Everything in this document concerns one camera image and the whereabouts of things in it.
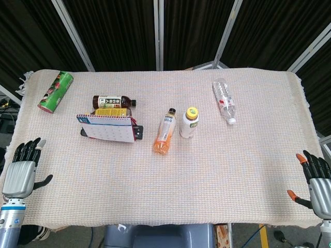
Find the brown tea bottle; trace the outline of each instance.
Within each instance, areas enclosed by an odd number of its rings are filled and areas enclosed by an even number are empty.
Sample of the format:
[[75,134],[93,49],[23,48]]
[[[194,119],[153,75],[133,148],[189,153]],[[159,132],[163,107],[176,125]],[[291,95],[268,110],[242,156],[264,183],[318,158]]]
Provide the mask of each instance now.
[[132,107],[136,106],[136,100],[126,96],[93,96],[92,104],[95,110],[100,107]]

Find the robotic hand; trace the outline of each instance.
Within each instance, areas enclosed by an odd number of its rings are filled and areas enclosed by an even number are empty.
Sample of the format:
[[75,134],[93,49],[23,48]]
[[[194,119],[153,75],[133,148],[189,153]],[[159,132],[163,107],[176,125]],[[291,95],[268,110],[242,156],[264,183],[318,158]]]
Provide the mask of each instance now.
[[8,203],[3,204],[0,212],[0,248],[17,247],[26,209],[24,199],[53,178],[49,175],[44,181],[35,182],[38,161],[45,144],[46,140],[40,138],[22,143],[8,166],[2,190]]
[[296,154],[303,167],[308,183],[310,200],[304,200],[296,196],[293,191],[288,190],[288,195],[293,201],[309,209],[321,219],[321,235],[326,246],[331,247],[331,168],[322,158],[310,154],[304,150],[305,159],[302,155]]

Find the table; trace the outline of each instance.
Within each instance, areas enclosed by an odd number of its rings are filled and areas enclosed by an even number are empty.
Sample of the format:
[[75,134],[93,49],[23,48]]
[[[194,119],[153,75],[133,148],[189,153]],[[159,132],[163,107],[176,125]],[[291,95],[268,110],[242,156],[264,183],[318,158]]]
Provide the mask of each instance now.
[[[21,142],[47,140],[36,181],[53,180],[26,199],[25,224],[67,225],[267,223],[316,225],[312,211],[287,196],[309,198],[295,154],[321,150],[299,78],[252,68],[169,72],[75,72],[54,114],[37,107],[58,71],[35,72],[6,153],[5,170]],[[221,117],[212,81],[228,81],[234,126]],[[133,117],[144,126],[134,144],[82,137],[76,114],[91,112],[93,95],[137,100]],[[193,139],[179,135],[183,112],[196,106]],[[178,125],[169,154],[152,150],[169,108]],[[5,173],[0,177],[3,183]]]

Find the plastic water bottle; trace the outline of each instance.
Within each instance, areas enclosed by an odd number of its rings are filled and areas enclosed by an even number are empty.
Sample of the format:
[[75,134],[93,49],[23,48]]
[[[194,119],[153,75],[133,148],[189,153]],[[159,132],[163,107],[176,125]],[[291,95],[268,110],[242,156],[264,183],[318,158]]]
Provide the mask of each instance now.
[[222,115],[227,120],[228,124],[233,125],[236,123],[234,118],[235,105],[231,94],[228,89],[228,85],[225,79],[217,79],[213,82],[213,89],[216,99],[221,109]]

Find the green cylindrical can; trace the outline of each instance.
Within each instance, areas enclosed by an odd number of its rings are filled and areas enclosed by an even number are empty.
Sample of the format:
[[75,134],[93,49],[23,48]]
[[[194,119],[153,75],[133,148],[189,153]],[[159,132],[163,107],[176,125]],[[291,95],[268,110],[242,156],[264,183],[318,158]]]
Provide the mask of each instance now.
[[60,71],[51,87],[39,102],[38,107],[46,112],[53,113],[72,81],[72,75],[66,71]]

